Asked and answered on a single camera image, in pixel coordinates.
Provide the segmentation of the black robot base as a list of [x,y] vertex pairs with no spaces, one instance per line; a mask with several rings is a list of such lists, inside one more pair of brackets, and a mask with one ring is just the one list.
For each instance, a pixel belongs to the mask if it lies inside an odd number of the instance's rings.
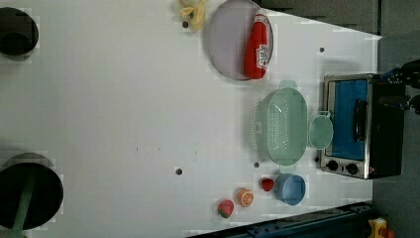
[[43,155],[24,153],[8,160],[0,172],[0,224],[12,229],[25,201],[23,229],[38,228],[59,211],[64,187],[53,162]]

